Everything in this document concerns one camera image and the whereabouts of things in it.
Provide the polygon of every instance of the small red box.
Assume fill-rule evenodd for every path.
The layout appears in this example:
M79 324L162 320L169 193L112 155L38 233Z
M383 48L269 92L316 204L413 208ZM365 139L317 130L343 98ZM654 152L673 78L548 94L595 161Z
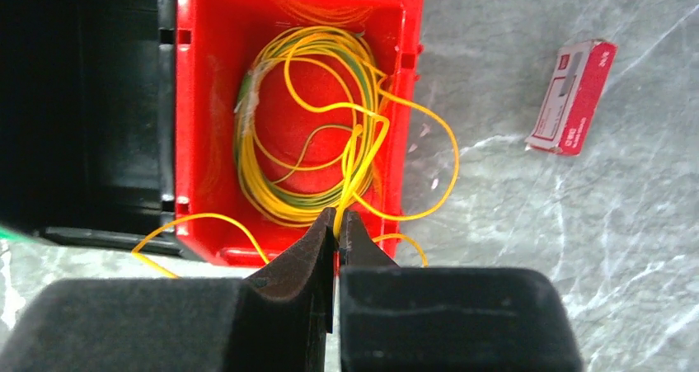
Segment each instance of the small red box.
M526 139L529 145L580 154L616 54L617 47L604 40L561 48L537 125Z
M285 228L264 219L240 192L232 155L233 108L244 73L258 52L280 32L319 24L363 33L378 61L392 75L390 90L411 99L420 53L423 0L177 0L176 33L176 215L228 215L249 228L275 257L298 240L305 228ZM294 64L292 80L314 105L338 101L336 83L319 68ZM401 213L403 163L410 109L388 104L391 121L377 156L375 183L366 199L389 214ZM303 111L289 96L280 71L262 84L257 131L273 153L298 156L308 134L322 123L351 123L349 112L318 115ZM326 162L342 152L346 134L318 135L307 162ZM274 167L263 167L274 171ZM340 168L306 172L289 184L298 191L322 190L341 179ZM396 233L398 224L355 206L374 237ZM225 266L260 266L262 260L239 229L212 219L178 225L179 239L206 261ZM393 256L396 240L381 244Z

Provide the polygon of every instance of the gray marble surface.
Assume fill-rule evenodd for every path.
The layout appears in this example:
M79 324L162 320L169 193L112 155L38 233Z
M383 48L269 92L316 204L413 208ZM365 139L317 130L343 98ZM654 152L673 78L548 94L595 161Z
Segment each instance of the gray marble surface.
M404 232L434 265L549 275L590 371L699 370L698 8L699 0L425 0L416 100L453 126L462 170L444 208ZM619 52L583 153L526 151L556 51L589 38ZM404 206L417 212L439 198L453 163L445 135L417 114L409 145ZM0 341L54 280L156 275L119 252L2 243L0 253ZM409 247L397 260L420 261ZM167 265L183 275L247 273ZM327 359L338 370L335 336Z

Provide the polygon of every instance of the yellow cable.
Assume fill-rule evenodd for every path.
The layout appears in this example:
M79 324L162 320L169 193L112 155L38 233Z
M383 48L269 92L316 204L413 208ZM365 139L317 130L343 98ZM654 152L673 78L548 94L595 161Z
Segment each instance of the yellow cable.
M325 56L334 59L350 75L351 81L359 90L359 101L355 101L350 92L349 85L329 65L318 59L308 56ZM336 102L327 106L312 106L304 101L297 93L291 81L291 63L304 62L316 65L327 71L342 88L347 101ZM282 64L284 70L284 82L289 94L303 109L313 113L325 113L334 110L348 110L352 115L352 125L323 125L313 130L306 138L301 153L296 163L286 163L274 156L267 149L256 134L254 109L259 101L259 90L262 79L276 65ZM449 125L438 115L429 109L407 101L382 89L388 76L379 70L375 58L368 47L367 42L360 36L350 34L333 26L313 26L305 28L293 28L286 30L274 38L260 53L251 65L251 70L246 75L238 97L237 116L234 130L234 158L237 168L238 182L242 194L269 221L292 228L305 228L309 226L317 216L326 208L336 209L333 234L337 238L344 212L355 202L360 203L371 213L387 220L407 221L423 218L432 214L441 207L453 191L458 179L459 149L456 136ZM386 214L372 205L364 198L363 194L375 182L373 160L387 137L390 127L389 119L384 116L383 110L389 101L398 105L416 109L434 119L444 127L454 151L454 173L442 198L433 207L418 214L391 215ZM342 154L329 162L313 166L303 166L307 149L313 137L324 129L344 129L350 132L349 139ZM256 150L271 162L288 169L281 178L269 179L265 176L257 161ZM330 167L340 162L343 178L328 189L316 193L303 194L286 190L282 183L295 172L311 172ZM252 234L234 219L220 214L194 214L182 219L176 219L168 225L159 228L148 235L134 249L134 254L141 260L144 256L138 251L151 238L158 235L165 228L180 222L195 218L219 218L235 224L252 241L255 249L265 261L269 262L259 244ZM412 238L400 233L384 234L373 241L378 243L388 238L401 238L411 244L420 254L423 265L427 266L427 257L419 244ZM174 276L170 271L161 268L155 262L145 258L150 266L168 276Z

